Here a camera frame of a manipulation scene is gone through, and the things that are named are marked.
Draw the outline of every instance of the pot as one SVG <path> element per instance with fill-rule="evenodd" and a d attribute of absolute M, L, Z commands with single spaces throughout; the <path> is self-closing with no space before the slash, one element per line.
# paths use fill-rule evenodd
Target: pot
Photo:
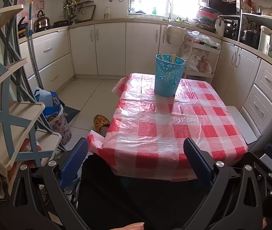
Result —
<path fill-rule="evenodd" d="M 50 28 L 50 19 L 45 16 L 42 10 L 39 10 L 37 13 L 37 20 L 34 22 L 34 30 L 42 31 Z"/>
<path fill-rule="evenodd" d="M 22 17 L 21 20 L 19 21 L 19 23 L 18 23 L 18 31 L 21 31 L 21 30 L 25 29 L 26 26 L 28 25 L 27 22 L 23 22 L 23 23 L 22 23 L 22 21 L 23 21 L 24 19 L 25 19 L 25 17 Z"/>

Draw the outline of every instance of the dish drying rack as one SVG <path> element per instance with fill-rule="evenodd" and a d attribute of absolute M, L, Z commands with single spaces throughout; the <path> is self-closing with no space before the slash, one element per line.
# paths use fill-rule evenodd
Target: dish drying rack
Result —
<path fill-rule="evenodd" d="M 33 160 L 35 166 L 40 167 L 54 157 L 57 148 L 65 151 L 60 144 L 61 135 L 52 131 L 42 114 L 45 106 L 36 101 L 25 74 L 24 65 L 28 61 L 27 58 L 21 59 L 16 37 L 16 15 L 23 10 L 23 5 L 16 5 L 17 1 L 3 0 L 4 6 L 0 1 L 0 38 L 5 46 L 3 63 L 0 62 L 0 173 L 6 178 L 15 162 L 19 167 L 21 162 Z M 37 65 L 34 56 L 30 57 L 34 73 L 39 77 L 38 67 L 34 67 Z M 11 83 L 15 86 L 16 97 Z M 26 138 L 31 151 L 22 152 L 20 149 Z M 37 149 L 36 141 L 42 150 Z M 14 170 L 13 177 L 17 172 L 18 168 Z M 14 181 L 8 182 L 11 190 Z"/>

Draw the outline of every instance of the plastic tablecloth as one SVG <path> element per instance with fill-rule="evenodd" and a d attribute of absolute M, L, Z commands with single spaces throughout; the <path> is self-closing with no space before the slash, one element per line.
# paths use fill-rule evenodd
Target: plastic tablecloth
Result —
<path fill-rule="evenodd" d="M 154 93 L 154 81 L 154 75 L 139 73 L 121 79 L 113 89 L 120 100 L 106 137 L 88 134 L 89 150 L 116 175 L 195 179 L 183 152 L 187 137 L 227 165 L 247 151 L 234 119 L 210 84 L 181 79 L 175 96 L 167 98 Z"/>

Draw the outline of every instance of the person's hand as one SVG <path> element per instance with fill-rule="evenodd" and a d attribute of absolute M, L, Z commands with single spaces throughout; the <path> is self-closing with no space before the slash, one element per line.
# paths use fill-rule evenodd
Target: person's hand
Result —
<path fill-rule="evenodd" d="M 144 223 L 140 222 L 140 223 L 134 223 L 134 224 L 128 225 L 123 228 L 116 228 L 116 229 L 111 229 L 111 230 L 144 230 L 143 225 L 144 225 Z"/>

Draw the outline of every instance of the slipper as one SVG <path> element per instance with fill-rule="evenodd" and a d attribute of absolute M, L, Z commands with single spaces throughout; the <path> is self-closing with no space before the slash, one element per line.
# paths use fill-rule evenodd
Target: slipper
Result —
<path fill-rule="evenodd" d="M 104 117 L 103 115 L 96 115 L 93 119 L 93 124 L 95 125 L 96 128 L 96 132 L 98 132 L 99 134 L 101 134 L 100 130 L 103 126 L 109 126 L 110 125 L 110 121 Z"/>

